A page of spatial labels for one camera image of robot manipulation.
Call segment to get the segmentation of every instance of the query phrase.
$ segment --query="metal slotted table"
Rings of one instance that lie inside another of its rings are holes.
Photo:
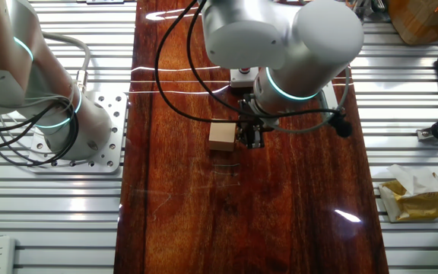
[[[90,45],[88,90],[129,90],[136,3],[30,2],[45,31]],[[421,144],[415,135],[438,120],[438,43],[405,46],[390,23],[368,21],[364,30],[365,45],[351,66],[390,273],[438,273],[438,221],[390,224],[377,188],[392,179],[386,172],[391,164],[438,174],[438,145]],[[75,77],[84,54],[49,45]],[[14,273],[112,273],[121,179],[122,167],[113,175],[56,178],[0,158],[0,234],[17,239]]]

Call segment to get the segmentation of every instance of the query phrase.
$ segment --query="black cable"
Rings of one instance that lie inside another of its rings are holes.
[[[297,116],[297,115],[303,115],[303,114],[308,114],[308,113],[336,113],[338,115],[341,114],[340,111],[338,111],[338,110],[330,110],[330,109],[303,110],[303,111],[290,112],[290,113],[282,113],[282,114],[276,114],[276,115],[250,113],[250,112],[238,109],[236,107],[233,107],[233,106],[229,105],[228,103],[224,102],[223,100],[221,100],[218,96],[216,96],[216,94],[214,94],[214,92],[212,92],[212,90],[204,83],[204,81],[202,80],[200,75],[197,73],[197,70],[195,70],[195,66],[194,66],[194,63],[192,61],[191,49],[190,49],[190,44],[191,44],[191,40],[192,40],[192,32],[194,30],[195,22],[197,21],[198,16],[200,15],[203,7],[205,6],[206,1],[207,0],[202,1],[202,3],[199,5],[197,11],[195,12],[195,14],[194,14],[194,16],[192,18],[192,22],[190,23],[190,26],[189,26],[189,31],[187,33],[187,59],[189,60],[190,69],[192,70],[192,73],[194,74],[195,78],[197,78],[197,80],[201,84],[201,86],[217,102],[223,104],[225,107],[227,107],[227,108],[229,108],[231,110],[234,110],[234,111],[236,111],[236,112],[238,112],[240,114],[247,115],[247,116],[252,116],[252,117],[255,117],[255,118],[276,119],[276,118],[281,118],[281,117]]]
[[[177,109],[168,100],[167,96],[163,92],[163,88],[161,87],[161,83],[160,83],[160,76],[158,75],[158,65],[159,65],[159,61],[160,61],[161,50],[163,49],[163,45],[165,44],[165,41],[167,40],[167,38],[170,35],[170,33],[172,32],[172,30],[180,22],[180,20],[182,20],[182,18],[190,11],[190,9],[194,6],[194,4],[196,2],[197,2],[197,0],[192,0],[190,2],[189,6],[187,6],[187,8],[185,10],[183,10],[183,12],[179,15],[179,17],[168,28],[167,32],[163,35],[163,38],[160,41],[160,44],[158,45],[157,55],[155,56],[155,64],[154,64],[155,65],[155,81],[157,82],[158,91],[160,92],[160,95],[163,98],[163,100],[165,101],[165,103],[167,103],[168,107],[171,108],[176,113],[184,116],[185,118],[189,118],[189,119],[192,119],[194,121],[199,121],[199,122],[207,122],[207,123],[250,123],[250,122],[252,122],[252,120],[250,120],[250,119],[238,119],[238,120],[217,119],[217,120],[212,120],[212,119],[205,119],[205,118],[199,118],[199,117],[192,116],[190,114],[184,113],[181,110]]]
[[[45,115],[47,112],[49,112],[57,104],[62,104],[62,102],[60,100],[55,101],[54,103],[50,104],[45,110],[43,110],[41,113],[39,113],[35,117],[30,118],[29,120],[27,120],[26,122],[23,122],[22,124],[18,124],[18,126],[23,125],[23,124],[26,125],[27,122],[30,121],[30,125],[20,135],[16,136],[11,141],[1,143],[0,148],[5,147],[7,145],[11,145],[11,144],[17,142],[18,140],[20,140],[21,138],[23,138],[31,130],[31,128],[37,124],[38,120],[41,119],[43,117],[43,115]],[[9,126],[7,128],[4,128],[4,129],[0,128],[0,132],[7,131],[7,129],[10,129],[10,128],[13,128],[13,126]]]
[[[12,150],[16,155],[20,156],[21,158],[27,160],[27,161],[31,161],[32,164],[28,164],[28,163],[20,163],[20,162],[16,162],[11,160],[10,158],[8,158],[6,155],[2,154],[2,152],[0,151],[0,156],[2,158],[4,158],[6,161],[8,161],[11,164],[17,165],[17,166],[24,166],[24,167],[36,167],[36,166],[40,166],[43,164],[50,164],[53,163],[54,161],[57,161],[59,159],[61,159],[70,149],[71,147],[74,145],[75,140],[78,137],[78,118],[76,115],[73,115],[74,112],[74,108],[70,107],[68,108],[68,112],[69,112],[69,116],[71,117],[71,120],[69,121],[69,134],[68,134],[68,138],[67,138],[67,145],[65,146],[65,148],[63,148],[61,151],[59,151],[58,153],[56,153],[55,156],[53,156],[52,158],[50,158],[49,160],[46,161],[36,161],[33,160],[27,156],[22,155],[21,153],[19,153],[18,151],[16,151],[14,148],[12,148],[10,145],[8,145],[8,148],[10,150]],[[0,132],[0,137],[2,138],[3,142],[5,141],[5,137],[2,135],[2,133]]]
[[[35,118],[36,118],[36,116],[34,116],[34,117],[32,117],[32,118],[30,118],[30,119],[28,119],[28,120],[26,120],[26,121],[24,121],[24,122],[22,122],[22,123],[19,123],[19,124],[17,124],[17,125],[9,126],[9,127],[4,127],[4,128],[0,128],[0,132],[4,132],[4,131],[8,131],[8,130],[13,130],[13,129],[19,129],[19,128],[22,128],[22,127],[24,127],[25,125],[27,125],[27,124],[33,122],[33,121],[35,120]]]

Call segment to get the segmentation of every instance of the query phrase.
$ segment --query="metal plate with holes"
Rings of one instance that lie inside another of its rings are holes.
[[[121,158],[122,137],[124,135],[125,114],[128,98],[125,94],[105,94],[93,92],[89,98],[95,98],[96,103],[102,106],[113,124],[109,141],[92,158],[84,161],[58,160],[51,164],[39,167],[29,167],[35,174],[111,174],[119,167]],[[45,154],[30,152],[30,158],[45,161],[52,157],[52,152],[41,135],[35,134],[31,148]]]

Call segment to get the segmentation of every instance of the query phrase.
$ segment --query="reddish-brown wood surface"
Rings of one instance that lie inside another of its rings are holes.
[[[161,37],[187,4],[138,0],[115,273],[388,273],[353,88],[345,104],[354,127],[348,139],[325,127],[266,133],[263,149],[209,151],[209,125],[174,113],[150,70]],[[163,48],[163,89],[192,115],[236,118],[184,70],[190,21],[184,18]],[[234,104],[223,89],[229,72],[208,60],[201,25],[192,40],[195,65]],[[344,79],[336,83],[339,96]],[[281,125],[319,121],[312,114]]]

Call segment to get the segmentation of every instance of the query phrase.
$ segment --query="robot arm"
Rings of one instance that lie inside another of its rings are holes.
[[[202,10],[209,59],[228,69],[265,67],[255,100],[270,114],[315,97],[363,45],[356,14],[340,2],[282,5],[268,0],[208,0]]]

